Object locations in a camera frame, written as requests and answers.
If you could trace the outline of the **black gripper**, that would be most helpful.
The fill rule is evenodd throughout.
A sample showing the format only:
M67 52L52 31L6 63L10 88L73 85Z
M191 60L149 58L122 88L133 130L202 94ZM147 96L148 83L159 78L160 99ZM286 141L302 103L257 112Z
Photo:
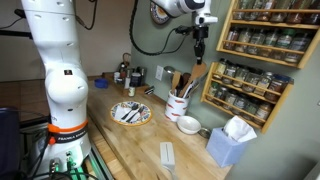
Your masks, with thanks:
M194 52L197 65L203 62L202 56L205 52L204 39L208 37L208 31L209 28L207 26L195 26L193 29L193 38L195 39Z

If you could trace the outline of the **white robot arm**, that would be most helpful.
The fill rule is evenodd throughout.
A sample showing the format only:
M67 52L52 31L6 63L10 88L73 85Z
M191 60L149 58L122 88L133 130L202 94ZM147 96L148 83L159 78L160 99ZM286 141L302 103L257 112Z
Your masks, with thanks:
M39 173L79 167L91 150L87 76L80 60L73 0L21 0L45 67L50 109L47 135L31 160Z

